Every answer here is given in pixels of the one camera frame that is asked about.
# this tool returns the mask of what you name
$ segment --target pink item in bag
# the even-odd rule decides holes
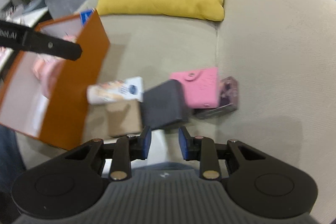
[[[64,59],[55,59],[52,60],[43,67],[43,71],[41,73],[41,88],[42,94],[45,98],[50,99],[51,92],[57,82],[58,75],[62,70],[62,65],[64,63]]]
[[[178,80],[190,108],[216,108],[219,106],[218,68],[174,72],[170,79]]]
[[[33,73],[38,80],[41,78],[43,67],[45,66],[45,61],[41,57],[37,57],[33,64]]]
[[[77,37],[75,37],[74,35],[65,35],[62,39],[75,43],[77,40]]]

